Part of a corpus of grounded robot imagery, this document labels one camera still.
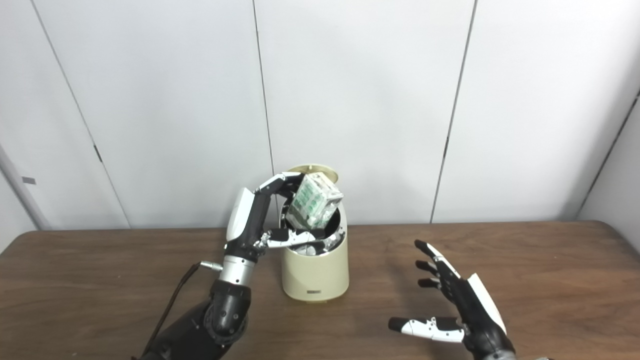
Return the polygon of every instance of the black cable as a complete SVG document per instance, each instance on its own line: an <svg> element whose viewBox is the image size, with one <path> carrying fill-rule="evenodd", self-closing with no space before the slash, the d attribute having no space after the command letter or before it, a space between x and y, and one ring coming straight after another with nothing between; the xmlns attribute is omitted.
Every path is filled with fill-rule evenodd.
<svg viewBox="0 0 640 360"><path fill-rule="evenodd" d="M178 283L178 286L173 291L173 295L171 296L171 299L169 300L169 304L166 305L166 308L164 309L164 313L162 314L162 316L160 316L160 320L158 321L158 324L156 325L156 328L151 333L151 337L149 338L149 341L147 342L147 346L145 347L145 350L142 352L142 356L144 356L149 351L149 348L151 347L151 344L156 339L156 336L158 335L158 332L160 331L160 328L162 327L162 324L164 323L164 320L166 319L166 316L169 315L169 311L171 310L171 307L173 306L173 303L175 302L175 298L178 297L178 293L180 292L180 289L182 288L182 285L184 285L187 282L187 280L189 280L189 278L193 275L193 273L196 272L196 270L198 270L199 267L200 267L200 263L195 263L195 264L191 265L191 268L189 268L189 270L186 272L186 274L184 274L184 276L182 276L182 279Z"/></svg>

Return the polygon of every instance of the robotic arm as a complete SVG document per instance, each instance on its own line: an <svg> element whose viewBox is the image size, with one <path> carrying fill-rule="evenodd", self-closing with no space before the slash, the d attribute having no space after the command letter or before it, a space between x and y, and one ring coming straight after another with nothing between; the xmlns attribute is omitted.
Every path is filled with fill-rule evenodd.
<svg viewBox="0 0 640 360"><path fill-rule="evenodd" d="M419 279L418 285L440 290L458 308L461 323L457 318L441 316L391 318L389 329L435 341L463 343L474 360L516 360L502 317L478 275L463 279L433 246L420 240L415 240L415 246L433 260L415 262L418 269L433 276Z"/></svg>
<svg viewBox="0 0 640 360"><path fill-rule="evenodd" d="M227 244L222 265L202 261L194 264L182 278L140 360L217 360L224 356L246 330L251 305L249 282L258 258L270 247L288 247L322 240L324 230L264 230L271 196L291 200L304 174L278 174L255 191L243 188L234 205L227 227ZM199 267L220 271L206 300L169 325L159 328L180 287Z"/></svg>

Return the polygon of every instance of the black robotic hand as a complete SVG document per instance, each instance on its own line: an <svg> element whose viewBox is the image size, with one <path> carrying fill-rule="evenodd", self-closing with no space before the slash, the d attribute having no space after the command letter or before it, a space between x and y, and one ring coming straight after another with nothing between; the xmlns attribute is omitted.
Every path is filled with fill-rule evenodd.
<svg viewBox="0 0 640 360"><path fill-rule="evenodd" d="M415 240L415 246L433 260L433 263L415 262L417 268L433 275L418 280L418 285L442 291L458 308L461 323L456 318L439 316L431 319L391 318L389 329L435 341L463 343L475 360L516 359L500 313L478 275L463 279L433 246L420 240Z"/></svg>

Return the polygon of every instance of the door hinge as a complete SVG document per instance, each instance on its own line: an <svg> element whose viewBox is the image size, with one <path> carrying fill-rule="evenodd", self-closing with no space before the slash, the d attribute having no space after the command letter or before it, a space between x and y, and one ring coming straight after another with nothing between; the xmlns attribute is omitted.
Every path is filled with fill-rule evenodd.
<svg viewBox="0 0 640 360"><path fill-rule="evenodd" d="M95 149L95 154L98 156L98 160L100 160L100 162L102 163L102 156L100 156L100 152L98 151L98 147L95 146L95 144L94 144L93 148Z"/></svg>

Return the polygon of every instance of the fingertip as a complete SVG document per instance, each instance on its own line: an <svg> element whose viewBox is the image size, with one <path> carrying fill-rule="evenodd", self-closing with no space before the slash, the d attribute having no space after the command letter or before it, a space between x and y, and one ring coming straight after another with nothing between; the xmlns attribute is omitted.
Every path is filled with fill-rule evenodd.
<svg viewBox="0 0 640 360"><path fill-rule="evenodd" d="M423 254L429 256L431 259L436 256L436 254L431 251L432 246L427 242L424 242L422 240L415 240L415 247L417 247L420 251L422 251Z"/></svg>
<svg viewBox="0 0 640 360"><path fill-rule="evenodd" d="M421 288L438 288L440 280L438 279L418 279L418 286Z"/></svg>
<svg viewBox="0 0 640 360"><path fill-rule="evenodd" d="M397 331L397 332L402 332L402 328L408 322L409 322L409 319L407 319L407 318L396 318L396 317L393 317L393 318L389 319L388 326L389 326L390 330Z"/></svg>

